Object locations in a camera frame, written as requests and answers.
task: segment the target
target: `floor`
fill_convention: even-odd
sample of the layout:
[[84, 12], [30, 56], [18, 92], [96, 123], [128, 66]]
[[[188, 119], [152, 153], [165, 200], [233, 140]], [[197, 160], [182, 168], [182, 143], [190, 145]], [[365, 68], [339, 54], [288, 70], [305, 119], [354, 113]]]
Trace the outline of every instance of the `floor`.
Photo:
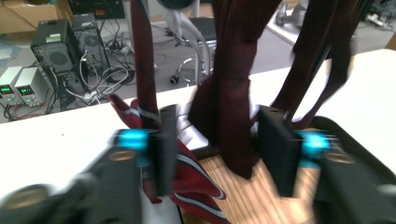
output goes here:
[[[115, 33], [117, 33], [118, 35], [123, 34], [122, 44], [125, 44], [125, 42], [128, 42], [129, 38], [126, 27], [125, 20], [105, 21], [104, 28], [101, 32], [103, 41], [105, 43], [111, 41], [114, 38]], [[175, 73], [180, 63], [185, 59], [194, 56], [194, 52], [191, 48], [177, 46], [175, 39], [171, 36], [166, 36], [165, 32], [166, 24], [163, 21], [152, 22], [154, 62], [158, 66], [155, 73], [157, 92], [186, 87], [187, 83], [184, 81], [179, 81], [176, 85], [171, 84], [169, 77]], [[389, 42], [392, 35], [392, 31], [378, 29], [372, 24], [362, 21], [356, 31], [356, 52], [360, 53], [382, 49]], [[29, 42], [9, 42], [6, 37], [3, 37], [0, 40], [12, 45], [16, 52], [15, 59], [8, 60], [5, 63], [0, 63], [0, 74], [3, 74], [3, 72], [10, 66], [29, 66], [35, 62], [35, 56], [30, 50]], [[251, 68], [251, 74], [289, 67], [291, 65], [291, 48], [292, 44], [270, 30], [265, 29], [258, 42], [258, 52]], [[119, 60], [125, 60], [126, 62], [132, 63], [134, 61], [133, 54], [129, 53], [125, 56], [119, 56]], [[113, 66], [119, 65], [114, 60], [110, 60], [110, 64]], [[122, 86], [115, 93], [124, 99], [135, 97], [136, 93], [134, 82], [135, 79], [128, 85]], [[21, 106], [18, 110], [22, 115], [33, 113], [33, 110], [35, 111], [35, 114], [39, 115], [40, 113], [40, 108], [25, 108], [24, 106]], [[3, 114], [3, 111], [4, 108], [0, 107], [1, 114]], [[7, 119], [0, 116], [0, 123], [3, 122], [7, 122]]]

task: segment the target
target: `chair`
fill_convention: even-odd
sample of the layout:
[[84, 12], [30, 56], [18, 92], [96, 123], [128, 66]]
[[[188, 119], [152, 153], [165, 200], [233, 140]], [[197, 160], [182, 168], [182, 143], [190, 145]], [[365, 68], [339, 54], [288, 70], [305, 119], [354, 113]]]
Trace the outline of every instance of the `chair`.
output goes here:
[[194, 48], [195, 58], [186, 59], [169, 78], [172, 84], [177, 84], [182, 78], [187, 85], [195, 83], [198, 86], [210, 76], [213, 60], [213, 49], [216, 47], [216, 32], [213, 18], [188, 18], [181, 10], [165, 10], [165, 21], [174, 33], [179, 45]]

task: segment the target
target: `white table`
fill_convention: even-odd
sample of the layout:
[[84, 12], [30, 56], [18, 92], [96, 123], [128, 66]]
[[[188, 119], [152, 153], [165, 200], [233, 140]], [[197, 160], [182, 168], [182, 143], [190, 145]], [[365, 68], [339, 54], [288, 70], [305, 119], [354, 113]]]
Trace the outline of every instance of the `white table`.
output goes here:
[[[348, 83], [318, 114], [337, 122], [396, 174], [395, 62], [396, 51], [388, 49], [356, 56]], [[327, 67], [325, 63], [319, 70], [296, 117], [316, 101], [326, 82]], [[250, 76], [252, 102], [271, 104], [288, 72], [285, 68]], [[190, 87], [158, 93], [158, 106], [184, 105], [194, 91]], [[12, 190], [36, 183], [64, 189], [106, 150], [111, 135], [124, 128], [110, 104], [0, 124], [0, 201]], [[193, 139], [188, 147], [204, 144], [201, 140]], [[145, 223], [159, 223], [160, 219], [161, 223], [178, 223], [177, 208], [168, 199], [157, 205], [144, 200], [143, 210]]]

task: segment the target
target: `maroon fabric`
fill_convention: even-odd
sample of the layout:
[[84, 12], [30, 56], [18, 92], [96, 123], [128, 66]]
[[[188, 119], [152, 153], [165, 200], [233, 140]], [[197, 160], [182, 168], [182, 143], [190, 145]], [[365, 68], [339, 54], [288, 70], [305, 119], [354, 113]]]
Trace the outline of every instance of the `maroon fabric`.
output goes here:
[[[151, 24], [141, 1], [131, 1], [131, 17], [139, 107], [150, 113], [158, 114]], [[159, 125], [158, 120], [146, 116], [142, 116], [141, 121], [142, 128], [156, 128]]]
[[[131, 105], [125, 104], [115, 94], [109, 96], [109, 101], [121, 120], [131, 129], [142, 128], [140, 115], [137, 111], [138, 100], [134, 99]], [[180, 141], [177, 153], [177, 168], [172, 193], [169, 198], [188, 213], [194, 214], [210, 223], [230, 223], [222, 214], [212, 197], [223, 200], [226, 194], [214, 183], [205, 172], [190, 150]], [[160, 203], [160, 198], [151, 197], [148, 187], [143, 189], [152, 203]]]
[[219, 148], [227, 167], [246, 179], [259, 157], [250, 140], [248, 88], [257, 40], [280, 0], [214, 0], [213, 75], [198, 88], [189, 121]]
[[331, 45], [332, 69], [325, 89], [312, 109], [294, 128], [306, 128], [321, 105], [347, 82], [351, 50], [350, 40], [355, 31], [357, 0], [310, 0], [305, 20], [293, 48], [295, 55], [290, 72], [272, 103], [272, 107], [287, 113], [308, 85], [320, 47], [326, 38]]
[[[117, 95], [110, 95], [109, 101], [131, 129], [157, 129], [160, 126], [157, 107], [152, 34], [149, 17], [140, 0], [131, 1], [131, 15], [134, 33], [134, 56], [136, 70], [137, 99], [125, 104]], [[195, 159], [193, 154], [180, 141], [177, 153], [176, 176], [172, 193], [173, 202], [187, 212], [195, 214], [210, 223], [230, 223], [222, 214], [212, 197], [225, 199], [225, 193], [214, 183]], [[152, 203], [161, 199], [153, 198], [143, 183], [143, 189]]]

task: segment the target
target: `office chair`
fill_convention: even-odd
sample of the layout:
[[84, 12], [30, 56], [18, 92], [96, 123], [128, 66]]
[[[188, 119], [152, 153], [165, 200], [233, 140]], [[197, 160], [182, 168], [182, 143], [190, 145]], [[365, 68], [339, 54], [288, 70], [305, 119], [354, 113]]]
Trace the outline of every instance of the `office chair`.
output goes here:
[[287, 23], [292, 23], [295, 24], [297, 27], [301, 28], [304, 22], [307, 7], [308, 1], [299, 3], [294, 8], [291, 15], [288, 15], [286, 12], [288, 8], [288, 3], [283, 3], [279, 11], [276, 13], [276, 24], [278, 26], [283, 26]]
[[[195, 58], [186, 59], [169, 78], [172, 84], [177, 84], [182, 78], [190, 86], [191, 83], [201, 84], [210, 76], [213, 60], [213, 48], [216, 47], [216, 32], [213, 18], [188, 18], [181, 10], [165, 10], [165, 21], [174, 33], [179, 45], [194, 48]], [[186, 68], [191, 63], [194, 68]]]

